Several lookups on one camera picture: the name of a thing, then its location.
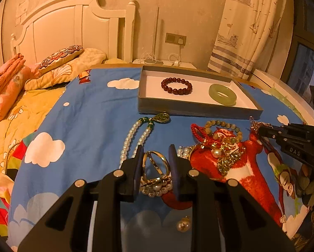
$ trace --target pink blanket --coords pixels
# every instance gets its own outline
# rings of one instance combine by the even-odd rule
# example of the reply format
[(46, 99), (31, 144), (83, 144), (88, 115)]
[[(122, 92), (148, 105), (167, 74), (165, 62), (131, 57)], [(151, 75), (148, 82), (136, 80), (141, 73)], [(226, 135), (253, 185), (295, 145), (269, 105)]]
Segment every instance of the pink blanket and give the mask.
[(24, 65), (23, 60), (16, 59), (13, 64), (17, 64), (15, 68), (21, 69), (12, 79), (8, 80), (5, 86), (0, 90), (0, 121), (5, 118), (10, 108), (13, 106), (19, 93), (23, 89), (28, 79), (34, 79), (37, 73)]
[(8, 82), (16, 75), (23, 67), (25, 60), (22, 54), (16, 54), (0, 67), (0, 93)]

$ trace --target white headboard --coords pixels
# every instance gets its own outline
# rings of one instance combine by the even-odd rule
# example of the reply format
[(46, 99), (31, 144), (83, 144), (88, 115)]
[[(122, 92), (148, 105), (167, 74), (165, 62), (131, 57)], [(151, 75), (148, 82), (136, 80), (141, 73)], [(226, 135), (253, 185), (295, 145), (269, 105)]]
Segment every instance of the white headboard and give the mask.
[[(22, 53), (27, 65), (32, 65), (71, 45), (97, 48), (108, 59), (117, 58), (120, 44), (124, 46), (123, 60), (132, 62), (135, 9), (135, 0), (129, 0), (123, 10), (105, 10), (97, 0), (49, 0), (21, 23), (19, 39), (11, 35), (11, 51)], [(119, 18), (125, 18), (120, 43)]]

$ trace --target red bead bracelet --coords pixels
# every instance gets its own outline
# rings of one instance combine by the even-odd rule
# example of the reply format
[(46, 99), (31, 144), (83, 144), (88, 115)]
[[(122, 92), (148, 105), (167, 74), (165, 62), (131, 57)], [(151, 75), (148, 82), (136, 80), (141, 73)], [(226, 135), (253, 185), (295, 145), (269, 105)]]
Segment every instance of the red bead bracelet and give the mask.
[[(172, 89), (171, 87), (168, 87), (167, 85), (169, 83), (178, 82), (187, 85), (187, 88), (183, 89)], [(184, 79), (176, 78), (176, 77), (170, 77), (168, 79), (164, 79), (161, 83), (162, 88), (164, 91), (167, 91), (170, 94), (174, 95), (188, 95), (192, 92), (192, 84)]]

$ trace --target yellow blanket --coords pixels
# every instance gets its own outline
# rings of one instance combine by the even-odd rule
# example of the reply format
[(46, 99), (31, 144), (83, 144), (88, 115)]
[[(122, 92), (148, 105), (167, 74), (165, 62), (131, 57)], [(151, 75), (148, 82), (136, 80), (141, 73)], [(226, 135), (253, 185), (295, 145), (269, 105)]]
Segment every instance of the yellow blanket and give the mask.
[(7, 119), (0, 122), (0, 173), (5, 168), (7, 155), (12, 155), (14, 145), (40, 126), (64, 90), (61, 85), (20, 94)]

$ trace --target wall outlet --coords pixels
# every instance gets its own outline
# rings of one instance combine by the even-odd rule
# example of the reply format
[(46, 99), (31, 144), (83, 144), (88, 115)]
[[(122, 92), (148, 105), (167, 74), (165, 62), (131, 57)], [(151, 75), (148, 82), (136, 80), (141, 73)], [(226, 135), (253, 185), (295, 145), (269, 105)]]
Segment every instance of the wall outlet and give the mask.
[(165, 43), (173, 43), (175, 45), (185, 45), (186, 36), (166, 33)]

